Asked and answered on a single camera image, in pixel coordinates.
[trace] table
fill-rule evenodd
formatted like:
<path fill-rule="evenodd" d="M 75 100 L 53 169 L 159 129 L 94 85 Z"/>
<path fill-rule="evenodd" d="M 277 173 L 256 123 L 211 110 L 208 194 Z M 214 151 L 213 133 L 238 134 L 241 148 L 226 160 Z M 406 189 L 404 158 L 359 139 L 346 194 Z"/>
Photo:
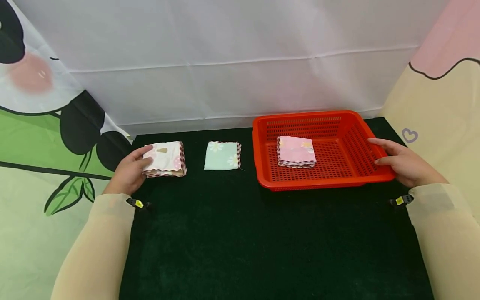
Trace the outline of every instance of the table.
<path fill-rule="evenodd" d="M 401 142 L 384 118 L 377 137 Z M 148 179 L 120 299 L 433 299 L 396 181 L 270 192 L 256 180 L 252 129 L 141 135 L 183 141 L 188 175 Z M 239 141 L 241 168 L 204 171 L 208 141 Z"/>

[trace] white backdrop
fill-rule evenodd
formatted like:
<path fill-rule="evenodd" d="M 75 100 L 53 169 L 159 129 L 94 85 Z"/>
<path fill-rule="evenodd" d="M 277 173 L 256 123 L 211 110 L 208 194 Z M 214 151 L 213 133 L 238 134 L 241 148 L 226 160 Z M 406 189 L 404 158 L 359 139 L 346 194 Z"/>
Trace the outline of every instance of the white backdrop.
<path fill-rule="evenodd" d="M 15 0 L 132 134 L 374 116 L 448 0 Z"/>

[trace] hand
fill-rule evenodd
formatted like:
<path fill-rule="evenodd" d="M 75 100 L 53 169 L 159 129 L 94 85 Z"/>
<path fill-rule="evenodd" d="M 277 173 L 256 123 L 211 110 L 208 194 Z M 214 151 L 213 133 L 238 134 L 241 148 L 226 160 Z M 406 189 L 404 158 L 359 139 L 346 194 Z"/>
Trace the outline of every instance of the hand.
<path fill-rule="evenodd" d="M 121 160 L 115 174 L 103 191 L 104 194 L 127 194 L 131 196 L 145 181 L 143 168 L 153 161 L 151 157 L 143 158 L 143 154 L 152 150 L 152 145 L 139 148 Z"/>
<path fill-rule="evenodd" d="M 430 183 L 448 183 L 437 170 L 411 149 L 393 141 L 368 139 L 372 144 L 379 145 L 391 155 L 375 161 L 379 166 L 391 166 L 397 173 L 397 179 L 409 188 Z"/>

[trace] mesh basket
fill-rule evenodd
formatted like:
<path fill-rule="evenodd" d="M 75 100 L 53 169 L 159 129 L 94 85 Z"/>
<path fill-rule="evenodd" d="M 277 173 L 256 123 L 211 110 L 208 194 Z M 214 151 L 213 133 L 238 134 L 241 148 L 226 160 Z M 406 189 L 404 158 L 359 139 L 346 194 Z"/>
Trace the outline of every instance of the mesh basket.
<path fill-rule="evenodd" d="M 313 141 L 313 169 L 278 165 L 277 138 L 282 135 Z M 375 137 L 354 111 L 329 111 L 258 117 L 253 122 L 257 178 L 272 191 L 360 186 L 395 177 L 388 166 L 377 166 L 385 151 L 370 144 Z"/>

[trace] beige sleeve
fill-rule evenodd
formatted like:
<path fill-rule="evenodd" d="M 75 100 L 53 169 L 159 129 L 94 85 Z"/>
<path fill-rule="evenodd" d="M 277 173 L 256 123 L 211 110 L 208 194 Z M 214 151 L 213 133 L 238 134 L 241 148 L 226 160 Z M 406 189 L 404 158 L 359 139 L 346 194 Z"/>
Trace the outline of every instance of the beige sleeve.
<path fill-rule="evenodd" d="M 407 206 L 436 300 L 480 299 L 480 226 L 460 191 L 430 184 Z"/>
<path fill-rule="evenodd" d="M 135 208 L 125 194 L 98 196 L 63 262 L 52 300 L 117 300 Z"/>

